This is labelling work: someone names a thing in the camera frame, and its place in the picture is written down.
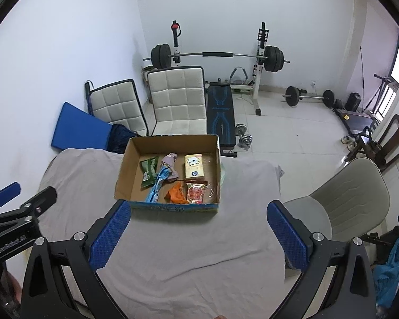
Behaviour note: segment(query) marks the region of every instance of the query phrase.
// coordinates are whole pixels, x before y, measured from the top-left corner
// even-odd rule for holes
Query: barbell on floor
[[[301,93],[306,94],[306,90],[299,90],[298,88],[294,86],[288,86],[287,90],[285,91],[285,95],[282,95],[285,97],[286,102],[288,103],[289,106],[294,107],[296,106],[299,101],[303,98],[317,98],[321,99],[323,103],[325,104],[326,107],[332,108],[335,103],[335,97],[334,97],[334,92],[331,90],[325,90],[324,94],[322,97],[319,96],[302,96],[300,95]]]
[[[203,53],[186,53],[186,54],[172,54],[170,46],[168,44],[158,44],[154,49],[151,50],[151,57],[144,58],[144,61],[151,60],[152,65],[157,69],[170,68],[171,59],[173,57],[180,56],[203,56],[203,57],[255,57],[259,61],[262,61],[263,66],[268,72],[277,72],[282,69],[284,63],[290,63],[290,61],[284,60],[284,54],[279,48],[267,45],[263,55],[248,55],[248,54],[234,54],[224,53],[219,51],[210,51]]]

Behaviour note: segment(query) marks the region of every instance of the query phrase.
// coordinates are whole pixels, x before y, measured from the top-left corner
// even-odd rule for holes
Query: dark blue cloth
[[[374,267],[373,278],[377,305],[390,308],[399,287],[399,238],[390,251],[387,262]]]
[[[138,136],[136,132],[130,131],[122,124],[113,124],[109,133],[107,151],[123,154],[126,151],[127,143],[130,138]]]

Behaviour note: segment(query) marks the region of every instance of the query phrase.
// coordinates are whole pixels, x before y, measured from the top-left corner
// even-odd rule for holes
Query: white bed sheet
[[[49,241],[87,231],[115,203],[122,155],[67,149],[41,188],[58,200],[40,217]],[[266,220],[280,199],[282,171],[271,163],[222,157],[217,214],[134,210],[107,265],[97,271],[129,318],[268,318],[285,297],[284,252]],[[64,267],[74,298],[84,303]]]

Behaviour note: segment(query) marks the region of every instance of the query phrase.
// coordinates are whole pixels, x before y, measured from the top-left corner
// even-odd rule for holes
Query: cardboard box
[[[169,153],[177,153],[174,168],[179,180],[185,179],[185,156],[201,153],[204,167],[204,180],[211,184],[204,194],[203,204],[171,204],[165,199],[175,182],[164,181],[159,191],[158,203],[144,202],[151,187],[141,189],[143,173],[139,162],[159,156],[157,172],[161,160]],[[220,150],[215,135],[174,135],[174,136],[138,136],[131,138],[122,159],[120,172],[115,185],[115,199],[127,200],[131,208],[162,211],[214,211],[220,202]]]

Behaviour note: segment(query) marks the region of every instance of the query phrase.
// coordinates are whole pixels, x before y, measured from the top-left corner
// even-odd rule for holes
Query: blue exercise mat
[[[65,102],[53,134],[52,146],[65,150],[107,149],[112,126]]]

